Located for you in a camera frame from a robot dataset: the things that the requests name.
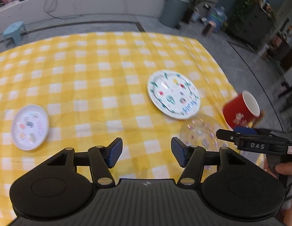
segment finger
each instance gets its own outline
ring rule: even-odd
[[[283,175],[292,175],[292,162],[278,164],[276,171]]]
[[[269,173],[270,175],[272,175],[274,178],[277,178],[277,176],[270,170],[270,168],[268,167],[267,169],[265,169],[265,171],[267,173]]]
[[[264,159],[264,163],[263,163],[263,169],[265,170],[265,169],[268,169],[269,168],[269,164],[268,164],[268,160],[265,158]]]

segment white plate with green pattern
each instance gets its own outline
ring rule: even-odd
[[[201,99],[193,83],[182,74],[171,70],[153,73],[147,91],[155,106],[176,119],[188,119],[199,111]]]

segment mug handle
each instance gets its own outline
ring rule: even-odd
[[[259,117],[256,117],[253,120],[253,123],[251,125],[251,128],[255,128],[260,123],[260,121],[263,119],[264,116],[265,116],[265,111],[260,111]]]

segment metal screw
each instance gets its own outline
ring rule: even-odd
[[[102,177],[98,179],[98,184],[101,185],[109,185],[112,183],[112,179],[109,177]]]
[[[182,178],[180,180],[180,182],[183,185],[192,185],[195,183],[195,180],[193,178],[190,178],[190,177],[185,177],[185,178]]]

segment plate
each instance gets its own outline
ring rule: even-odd
[[[204,147],[207,151],[219,151],[222,146],[228,146],[226,141],[216,137],[218,129],[222,129],[220,124],[212,117],[198,114],[185,121],[180,140],[186,144]]]
[[[188,119],[200,108],[201,99],[193,83],[184,75],[161,70],[153,73],[147,83],[147,91],[155,106],[176,119]]]
[[[22,150],[37,148],[49,132],[49,118],[38,105],[27,105],[15,115],[11,125],[12,140]]]

